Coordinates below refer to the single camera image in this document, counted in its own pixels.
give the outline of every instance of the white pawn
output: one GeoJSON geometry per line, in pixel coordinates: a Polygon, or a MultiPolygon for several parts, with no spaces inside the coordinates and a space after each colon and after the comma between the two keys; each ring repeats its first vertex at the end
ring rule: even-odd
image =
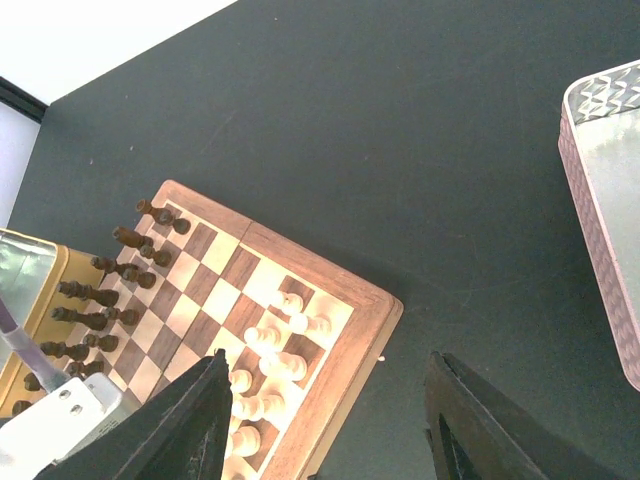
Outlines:
{"type": "Polygon", "coordinates": [[[253,377],[251,372],[247,370],[236,370],[229,373],[229,381],[231,382],[232,393],[244,393],[251,388],[253,377]]]}
{"type": "Polygon", "coordinates": [[[274,292],[271,305],[280,309],[285,315],[295,315],[300,313],[304,307],[304,301],[300,295],[295,293],[274,292]]]}
{"type": "Polygon", "coordinates": [[[307,375],[307,362],[300,355],[287,352],[264,356],[258,362],[263,375],[280,377],[297,382],[307,375]]]}
{"type": "Polygon", "coordinates": [[[225,458],[231,455],[250,457],[260,450],[260,432],[255,427],[242,427],[227,438],[225,458]]]}
{"type": "Polygon", "coordinates": [[[322,317],[309,317],[304,313],[296,313],[289,320],[289,327],[293,333],[304,335],[314,332],[323,337],[331,335],[331,322],[322,317]]]}
{"type": "Polygon", "coordinates": [[[244,332],[244,341],[251,347],[276,349],[281,338],[280,332],[273,327],[250,327],[244,332]]]}

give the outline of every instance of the white rook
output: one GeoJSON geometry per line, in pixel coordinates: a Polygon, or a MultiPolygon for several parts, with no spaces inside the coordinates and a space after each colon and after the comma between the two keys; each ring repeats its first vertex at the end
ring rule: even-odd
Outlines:
{"type": "Polygon", "coordinates": [[[293,333],[304,335],[314,332],[323,337],[331,335],[331,322],[323,317],[309,317],[304,313],[296,313],[289,320],[289,327],[293,333]]]}
{"type": "Polygon", "coordinates": [[[263,375],[280,377],[297,382],[307,375],[307,362],[300,355],[287,352],[266,355],[258,362],[263,375]]]}
{"type": "Polygon", "coordinates": [[[285,315],[295,315],[300,313],[304,307],[304,301],[300,295],[295,293],[274,292],[271,305],[280,309],[285,315]]]}

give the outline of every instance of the light square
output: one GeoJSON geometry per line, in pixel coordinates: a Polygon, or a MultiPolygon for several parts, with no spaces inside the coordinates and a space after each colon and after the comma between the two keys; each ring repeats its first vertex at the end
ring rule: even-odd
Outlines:
{"type": "Polygon", "coordinates": [[[202,310],[216,322],[223,324],[239,296],[240,290],[220,278],[204,302],[202,310]]]}
{"type": "Polygon", "coordinates": [[[135,375],[129,382],[129,388],[141,403],[147,401],[155,388],[162,371],[149,358],[144,357],[135,375]]]}
{"type": "Polygon", "coordinates": [[[200,262],[186,252],[181,252],[176,263],[173,264],[167,275],[169,280],[178,290],[184,291],[189,285],[193,274],[196,273],[200,262]]]}
{"type": "Polygon", "coordinates": [[[218,348],[224,348],[225,358],[229,364],[229,371],[233,371],[233,367],[238,361],[240,355],[244,351],[245,343],[233,335],[229,330],[222,327],[216,338],[211,342],[209,350],[207,350],[206,356],[213,356],[218,348]]]}
{"type": "Polygon", "coordinates": [[[178,335],[178,337],[184,338],[199,311],[200,307],[196,302],[186,295],[182,295],[176,303],[176,306],[173,307],[166,325],[173,333],[178,335]]]}
{"type": "Polygon", "coordinates": [[[113,328],[109,334],[118,337],[118,347],[113,352],[102,352],[102,356],[111,366],[114,366],[118,361],[118,358],[120,358],[122,350],[124,350],[125,345],[129,341],[129,334],[125,332],[117,322],[113,324],[113,328]]]}
{"type": "Polygon", "coordinates": [[[287,271],[280,265],[263,258],[242,291],[261,307],[268,308],[273,293],[278,290],[286,275],[287,271]]]}
{"type": "Polygon", "coordinates": [[[122,377],[120,376],[120,374],[118,372],[116,372],[115,368],[112,368],[111,371],[109,372],[109,375],[107,375],[107,377],[109,377],[109,380],[111,380],[113,383],[116,384],[116,386],[122,390],[123,392],[127,389],[127,382],[125,382],[122,377]]]}
{"type": "Polygon", "coordinates": [[[173,382],[176,378],[195,365],[198,360],[200,360],[200,357],[184,343],[181,343],[171,359],[171,362],[167,365],[167,368],[164,371],[164,376],[167,377],[170,382],[173,382]]]}
{"type": "Polygon", "coordinates": [[[153,299],[156,297],[158,290],[164,283],[164,277],[158,273],[156,273],[156,283],[152,288],[136,288],[136,297],[140,299],[142,303],[144,303],[147,307],[151,305],[153,299]]]}
{"type": "Polygon", "coordinates": [[[148,353],[153,341],[158,336],[158,333],[160,333],[162,325],[162,320],[151,310],[147,310],[140,319],[140,323],[133,332],[133,335],[131,335],[131,338],[144,353],[148,353]]]}
{"type": "Polygon", "coordinates": [[[202,263],[220,275],[240,242],[228,233],[218,231],[202,263]]]}

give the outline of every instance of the wooden chessboard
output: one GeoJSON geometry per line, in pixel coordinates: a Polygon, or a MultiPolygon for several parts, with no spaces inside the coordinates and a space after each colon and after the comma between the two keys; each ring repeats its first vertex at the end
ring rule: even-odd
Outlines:
{"type": "MultiPolygon", "coordinates": [[[[88,361],[105,361],[105,373],[130,400],[148,401],[190,366],[217,348],[226,350],[230,371],[249,370],[244,396],[277,391],[287,414],[272,420],[243,421],[261,435],[251,457],[230,457],[223,478],[298,479],[317,472],[330,444],[371,373],[402,313],[390,294],[226,207],[173,181],[153,199],[187,218],[191,229],[179,235],[149,215],[135,230],[171,252],[168,267],[158,267],[125,247],[118,262],[132,262],[157,274],[145,290],[107,275],[101,288],[120,292],[116,305],[141,313],[137,326],[111,322],[101,334],[120,341],[111,353],[92,349],[88,361]],[[296,293],[303,312],[329,318],[328,338],[302,336],[288,329],[289,317],[269,304],[273,292],[296,293]],[[284,332],[283,351],[301,355],[308,372],[298,382],[265,377],[259,354],[243,340],[252,326],[284,332]]],[[[99,311],[92,302],[87,312],[99,311]]],[[[81,341],[78,325],[68,344],[81,341]]]]}

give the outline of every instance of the dark chess piece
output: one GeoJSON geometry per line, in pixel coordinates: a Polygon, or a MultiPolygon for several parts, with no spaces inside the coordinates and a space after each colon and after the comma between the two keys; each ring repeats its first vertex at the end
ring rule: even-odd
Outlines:
{"type": "Polygon", "coordinates": [[[44,342],[40,344],[40,350],[45,355],[62,358],[67,355],[71,360],[81,362],[89,356],[89,347],[84,344],[67,347],[64,342],[44,342]]]}
{"type": "Polygon", "coordinates": [[[149,200],[140,200],[136,205],[136,211],[143,215],[151,215],[156,223],[173,227],[176,233],[184,235],[191,228],[191,222],[186,218],[176,218],[167,208],[156,208],[149,200]]]}
{"type": "Polygon", "coordinates": [[[145,245],[140,249],[140,255],[144,258],[152,259],[159,267],[167,267],[171,263],[171,253],[166,250],[155,250],[153,247],[145,245]]]}
{"type": "Polygon", "coordinates": [[[107,317],[102,313],[78,313],[77,310],[56,307],[51,311],[51,317],[58,322],[82,323],[91,330],[104,330],[107,326],[107,317]]]}
{"type": "Polygon", "coordinates": [[[143,245],[153,247],[153,239],[151,237],[140,235],[138,232],[125,227],[117,227],[113,231],[113,238],[131,248],[140,248],[143,245]]]}
{"type": "Polygon", "coordinates": [[[102,315],[109,320],[120,320],[123,325],[137,325],[140,320],[140,313],[131,308],[120,310],[119,308],[109,307],[102,312],[102,315]]]}
{"type": "Polygon", "coordinates": [[[103,270],[104,273],[116,272],[120,276],[122,276],[127,269],[138,270],[139,268],[134,263],[118,263],[106,257],[93,257],[91,259],[91,265],[97,270],[103,270]]]}
{"type": "Polygon", "coordinates": [[[33,405],[33,403],[31,403],[31,402],[29,402],[27,400],[18,400],[18,401],[16,401],[16,403],[13,404],[13,407],[11,408],[11,415],[13,415],[14,417],[16,415],[20,415],[22,412],[24,412],[31,405],[33,405]]]}
{"type": "Polygon", "coordinates": [[[83,375],[89,377],[94,373],[104,372],[104,362],[102,360],[94,360],[86,365],[81,362],[71,362],[67,367],[69,375],[83,375]]]}
{"type": "Polygon", "coordinates": [[[82,342],[88,347],[98,347],[103,352],[113,352],[118,348],[118,337],[115,335],[105,335],[104,337],[98,337],[93,333],[85,335],[82,342]]]}
{"type": "Polygon", "coordinates": [[[42,390],[40,380],[38,380],[38,377],[36,377],[35,373],[30,372],[24,376],[24,388],[29,392],[37,392],[38,390],[42,390]]]}
{"type": "Polygon", "coordinates": [[[135,282],[140,288],[151,288],[156,284],[156,276],[151,272],[141,272],[138,269],[128,268],[122,274],[123,280],[135,282]]]}
{"type": "Polygon", "coordinates": [[[91,285],[80,285],[78,282],[60,282],[58,292],[67,298],[94,300],[103,307],[113,307],[120,298],[115,290],[96,290],[91,285]]]}

